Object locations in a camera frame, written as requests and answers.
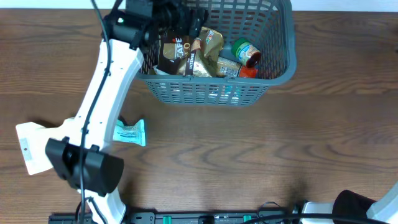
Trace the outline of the gold brown coffee bag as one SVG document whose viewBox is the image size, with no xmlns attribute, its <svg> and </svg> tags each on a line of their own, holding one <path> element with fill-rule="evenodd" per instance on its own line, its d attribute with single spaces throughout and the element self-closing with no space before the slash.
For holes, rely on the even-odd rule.
<svg viewBox="0 0 398 224">
<path fill-rule="evenodd" d="M 217 77 L 217 60 L 223 44 L 223 35 L 208 27 L 202 27 L 194 39 L 168 31 L 160 39 L 155 74 Z"/>
</svg>

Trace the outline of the orange pasta packet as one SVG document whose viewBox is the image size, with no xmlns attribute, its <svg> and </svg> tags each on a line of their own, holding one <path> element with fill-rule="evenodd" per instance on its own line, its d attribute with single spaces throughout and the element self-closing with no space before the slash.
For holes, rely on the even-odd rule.
<svg viewBox="0 0 398 224">
<path fill-rule="evenodd" d="M 258 73 L 258 69 L 247 68 L 233 60 L 218 57 L 216 73 L 218 77 L 255 78 Z"/>
</svg>

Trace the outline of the green lid jar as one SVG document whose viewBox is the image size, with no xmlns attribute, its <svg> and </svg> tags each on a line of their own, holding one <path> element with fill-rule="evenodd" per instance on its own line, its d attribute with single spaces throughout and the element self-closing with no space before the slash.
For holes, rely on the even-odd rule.
<svg viewBox="0 0 398 224">
<path fill-rule="evenodd" d="M 233 43 L 231 53 L 247 68 L 254 68 L 262 56 L 261 52 L 245 38 Z"/>
</svg>

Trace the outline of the teal tissue pack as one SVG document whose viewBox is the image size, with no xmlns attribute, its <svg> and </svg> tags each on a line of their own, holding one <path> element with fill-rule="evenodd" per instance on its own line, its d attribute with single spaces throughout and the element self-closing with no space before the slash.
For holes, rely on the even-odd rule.
<svg viewBox="0 0 398 224">
<path fill-rule="evenodd" d="M 116 121 L 113 133 L 113 141 L 134 143 L 146 146 L 145 123 L 140 119 L 134 126 L 126 126 L 121 120 Z"/>
</svg>

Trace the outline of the cream paper pouch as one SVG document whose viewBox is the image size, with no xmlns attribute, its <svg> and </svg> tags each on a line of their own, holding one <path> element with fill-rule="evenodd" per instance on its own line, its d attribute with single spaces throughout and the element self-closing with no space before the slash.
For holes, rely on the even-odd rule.
<svg viewBox="0 0 398 224">
<path fill-rule="evenodd" d="M 22 155 L 29 175 L 35 175 L 52 169 L 53 165 L 45 154 L 45 147 L 50 138 L 62 140 L 74 117 L 65 119 L 56 128 L 46 128 L 34 122 L 16 125 Z"/>
</svg>

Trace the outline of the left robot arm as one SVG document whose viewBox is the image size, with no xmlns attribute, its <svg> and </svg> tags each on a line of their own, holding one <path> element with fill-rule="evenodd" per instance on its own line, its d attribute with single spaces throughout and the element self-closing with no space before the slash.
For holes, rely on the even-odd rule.
<svg viewBox="0 0 398 224">
<path fill-rule="evenodd" d="M 126 205 L 118 191 L 124 162 L 108 149 L 129 87 L 163 31 L 197 37 L 208 18 L 206 9 L 181 1 L 131 1 L 124 11 L 119 6 L 116 1 L 108 15 L 99 16 L 98 63 L 77 115 L 60 139 L 52 137 L 45 146 L 57 175 L 80 192 L 77 223 L 85 221 L 87 208 L 96 223 L 124 220 Z"/>
</svg>

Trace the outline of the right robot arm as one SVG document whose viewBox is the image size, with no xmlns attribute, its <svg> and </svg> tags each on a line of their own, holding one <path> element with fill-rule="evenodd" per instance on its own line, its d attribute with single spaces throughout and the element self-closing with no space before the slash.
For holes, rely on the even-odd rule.
<svg viewBox="0 0 398 224">
<path fill-rule="evenodd" d="M 311 213 L 397 223 L 397 185 L 378 201 L 344 190 L 332 202 L 305 202 L 299 214 Z"/>
</svg>

